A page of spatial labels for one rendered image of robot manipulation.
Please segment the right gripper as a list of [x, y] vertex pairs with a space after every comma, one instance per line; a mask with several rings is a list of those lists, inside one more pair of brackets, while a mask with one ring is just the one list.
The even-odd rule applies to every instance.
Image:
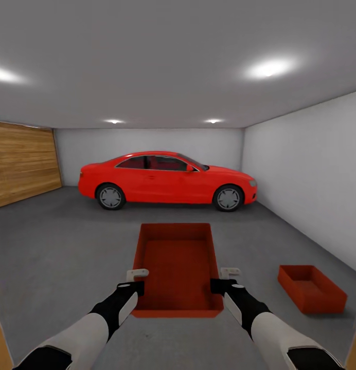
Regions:
[[223, 279], [210, 279], [210, 291], [215, 294], [223, 294], [223, 286], [227, 283], [237, 283], [235, 279], [223, 280]]

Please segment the storage box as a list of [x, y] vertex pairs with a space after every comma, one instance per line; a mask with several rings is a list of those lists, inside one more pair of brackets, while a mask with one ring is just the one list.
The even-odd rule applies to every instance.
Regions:
[[[277, 280], [302, 313], [343, 313], [347, 294], [313, 265], [280, 265]], [[309, 282], [304, 291], [299, 282]]]
[[224, 310], [209, 223], [143, 223], [132, 270], [147, 269], [136, 318], [214, 318]]

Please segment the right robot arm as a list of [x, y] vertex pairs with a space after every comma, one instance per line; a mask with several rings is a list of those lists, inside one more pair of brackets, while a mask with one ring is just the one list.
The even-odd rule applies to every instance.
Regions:
[[265, 303], [246, 292], [230, 275], [238, 268], [221, 268], [210, 279], [211, 293], [224, 296], [225, 305], [259, 349], [270, 370], [346, 370], [317, 342], [273, 314]]

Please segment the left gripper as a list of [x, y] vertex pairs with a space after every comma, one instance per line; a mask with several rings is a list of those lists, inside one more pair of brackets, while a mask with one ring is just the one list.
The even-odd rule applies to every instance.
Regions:
[[132, 284], [139, 296], [144, 295], [144, 281], [129, 282], [128, 284]]

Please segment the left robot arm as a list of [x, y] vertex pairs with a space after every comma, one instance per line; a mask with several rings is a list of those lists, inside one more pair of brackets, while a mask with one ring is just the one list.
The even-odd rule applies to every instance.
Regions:
[[126, 284], [118, 285], [102, 303], [82, 319], [32, 350], [14, 370], [90, 370], [111, 338], [144, 295], [149, 270], [128, 270]]

